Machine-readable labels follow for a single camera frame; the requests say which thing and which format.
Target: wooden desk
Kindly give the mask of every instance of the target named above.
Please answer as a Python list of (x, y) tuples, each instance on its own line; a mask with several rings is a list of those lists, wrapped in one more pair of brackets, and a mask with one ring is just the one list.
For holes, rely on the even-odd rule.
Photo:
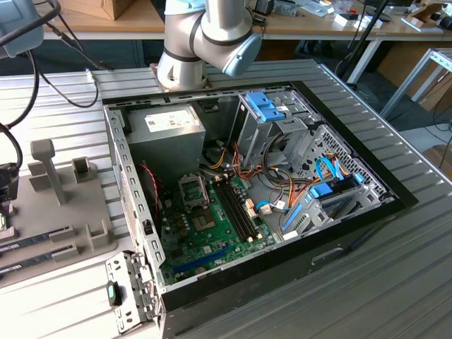
[[(251, 0), (250, 8), (254, 8), (255, 0)], [(355, 2), (354, 8), (362, 12), (362, 4)], [(41, 12), (46, 5), (39, 6)], [(164, 38), (165, 24), (160, 19), (150, 0), (136, 2), (116, 21), (105, 20), (73, 11), (64, 11), (64, 17), (77, 36), (82, 40), (161, 40)], [(355, 35), (354, 27), (343, 28), (334, 22), (333, 15), (322, 18), (302, 9), (297, 17), (286, 17), (270, 14), (263, 34), (269, 40), (351, 40)], [(368, 37), (370, 41), (362, 58), (356, 65), (349, 83), (356, 83), (370, 62), (375, 51), (383, 41), (452, 41), (452, 32), (419, 33), (401, 22), (402, 15), (391, 14), (392, 21), (384, 23), (379, 29), (373, 29)], [(64, 28), (59, 20), (59, 28)], [(262, 33), (259, 27), (254, 30)], [(57, 38), (46, 32), (45, 38)]]
[[(44, 13), (48, 5), (38, 6)], [(96, 16), (63, 9), (62, 14), (71, 29), (81, 40), (162, 40), (165, 24), (150, 0), (136, 0), (117, 20), (107, 20)], [(59, 19), (55, 26), (66, 30)], [(45, 39), (56, 39), (46, 31)]]

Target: power cable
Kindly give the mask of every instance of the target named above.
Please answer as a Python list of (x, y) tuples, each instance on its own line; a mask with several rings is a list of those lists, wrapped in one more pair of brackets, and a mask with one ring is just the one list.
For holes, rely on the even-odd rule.
[(63, 99), (65, 99), (65, 101), (67, 101), (69, 104), (71, 104), (75, 107), (90, 108), (90, 107), (94, 106), (97, 102), (97, 99), (99, 99), (99, 86), (97, 85), (97, 82), (94, 79), (94, 77), (92, 75), (90, 76), (90, 72), (88, 73), (88, 77), (91, 77), (90, 81), (96, 87), (96, 94), (95, 94), (93, 101), (86, 105), (78, 104), (77, 102), (72, 101), (65, 94), (63, 94), (62, 91), (60, 91), (53, 83), (51, 83), (50, 80), (42, 72), (40, 72), (40, 75), (42, 77), (42, 80), (44, 80), (47, 83), (47, 85), (49, 85), (56, 93), (58, 93), (60, 97), (62, 97)]
[(337, 75), (337, 73), (338, 73), (338, 68), (339, 68), (339, 66), (340, 66), (345, 60), (347, 60), (347, 59), (350, 57), (350, 55), (352, 55), (352, 52), (351, 52), (350, 50), (353, 48), (353, 45), (355, 44), (356, 36), (358, 35), (359, 28), (361, 27), (362, 19), (363, 19), (363, 17), (364, 17), (364, 14), (366, 13), (366, 6), (367, 6), (366, 2), (367, 2), (367, 1), (364, 2), (364, 7), (363, 7), (363, 9), (362, 9), (362, 15), (361, 15), (361, 19), (359, 20), (358, 28), (357, 28), (356, 31), (355, 31), (355, 35), (353, 36), (352, 41), (351, 41), (350, 44), (348, 45), (347, 52), (349, 52), (349, 53), (348, 53), (342, 60), (340, 60), (339, 63), (336, 65), (336, 68), (335, 68), (335, 70), (334, 70), (334, 74), (336, 74), (336, 75)]
[(29, 23), (26, 26), (23, 26), (21, 28), (18, 28), (17, 30), (14, 30), (13, 32), (10, 32), (3, 37), (0, 37), (0, 47), (3, 47), (5, 44), (8, 44), (9, 42), (17, 39), (18, 37), (21, 37), (22, 35), (34, 30), (35, 28), (40, 27), (41, 25), (44, 25), (45, 23), (48, 23), (50, 20), (56, 18), (61, 11), (61, 6), (58, 2), (58, 0), (47, 0), (49, 4), (53, 7), (49, 12), (47, 12), (44, 16), (40, 17), (39, 19), (33, 21), (32, 23)]
[(14, 120), (13, 122), (5, 125), (5, 127), (7, 129), (12, 129), (14, 126), (16, 126), (17, 124), (21, 123), (22, 120), (24, 120), (27, 117), (28, 113), (30, 113), (31, 109), (35, 105), (36, 98), (37, 98), (37, 92), (39, 91), (39, 88), (40, 88), (39, 69), (37, 67), (35, 55), (33, 54), (32, 51), (27, 51), (26, 54), (27, 54), (27, 57), (29, 58), (29, 60), (31, 62), (32, 67), (33, 67), (33, 76), (34, 76), (33, 92), (32, 92), (30, 101), (28, 102), (27, 107), (23, 110), (22, 114), (16, 120)]

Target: green circuit board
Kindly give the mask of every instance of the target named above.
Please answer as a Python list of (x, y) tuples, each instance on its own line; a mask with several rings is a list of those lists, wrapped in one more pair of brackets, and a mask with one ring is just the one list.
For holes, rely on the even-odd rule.
[[(231, 179), (230, 186), (242, 199), (248, 198), (239, 178)], [(275, 244), (270, 229), (260, 217), (250, 219), (258, 236), (251, 242), (241, 242), (212, 182), (206, 183), (206, 189), (210, 199), (207, 210), (187, 213), (180, 192), (174, 193), (170, 207), (164, 207), (161, 240), (166, 260), (161, 269), (169, 285)]]

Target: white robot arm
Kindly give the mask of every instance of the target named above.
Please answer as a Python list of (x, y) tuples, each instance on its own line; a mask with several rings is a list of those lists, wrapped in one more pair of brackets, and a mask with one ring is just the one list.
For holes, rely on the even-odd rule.
[(167, 0), (159, 82), (175, 91), (202, 88), (205, 61), (229, 76), (243, 74), (261, 48), (252, 21), (244, 0)]

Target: motherboard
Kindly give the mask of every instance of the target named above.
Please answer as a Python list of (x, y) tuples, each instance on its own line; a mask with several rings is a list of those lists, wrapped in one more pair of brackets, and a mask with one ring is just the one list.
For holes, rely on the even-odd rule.
[(208, 204), (190, 210), (187, 197), (203, 196), (203, 186), (194, 183), (197, 176), (191, 177), (190, 184), (181, 184), (182, 190), (165, 200), (162, 214), (161, 241), (167, 253), (162, 272), (168, 285), (275, 244), (269, 227), (252, 212), (254, 204), (240, 178), (206, 182)]

